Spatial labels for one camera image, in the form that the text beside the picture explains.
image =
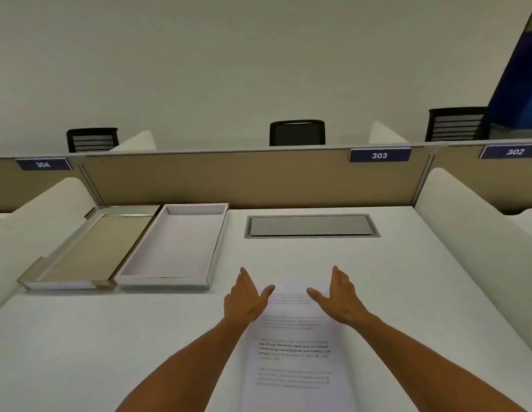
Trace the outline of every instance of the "blue sign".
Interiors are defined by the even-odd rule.
[[[66,158],[16,159],[22,170],[71,170]]]
[[[411,147],[386,149],[352,149],[349,162],[407,162]]]
[[[496,144],[485,146],[480,159],[532,158],[532,144]]]

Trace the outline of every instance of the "forearm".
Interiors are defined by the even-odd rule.
[[[201,412],[246,325],[222,320],[140,383],[118,412]]]
[[[382,359],[420,412],[523,412],[484,381],[378,317],[370,315],[352,327]]]

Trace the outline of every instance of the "desk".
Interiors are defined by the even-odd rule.
[[[517,215],[509,215],[509,217],[527,233],[532,235],[532,208]]]
[[[244,239],[248,215],[368,213],[379,238]],[[19,294],[0,309],[0,412],[113,411],[170,354],[222,315],[240,266],[255,281],[328,281],[345,270],[386,322],[532,410],[532,352],[412,207],[230,211],[203,294]],[[416,411],[366,343],[343,340],[360,412]],[[243,338],[208,407],[237,412]]]

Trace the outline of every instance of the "printed document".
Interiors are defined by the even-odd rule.
[[[276,284],[249,327],[242,412],[355,412],[341,327],[303,285]]]

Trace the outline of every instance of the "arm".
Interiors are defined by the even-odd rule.
[[[484,381],[369,313],[348,276],[336,266],[330,297],[312,288],[308,294],[331,318],[361,334],[420,412],[523,412]]]
[[[231,353],[247,326],[268,304],[275,286],[258,295],[244,268],[224,299],[224,319],[175,353],[146,377],[117,412],[202,412]]]

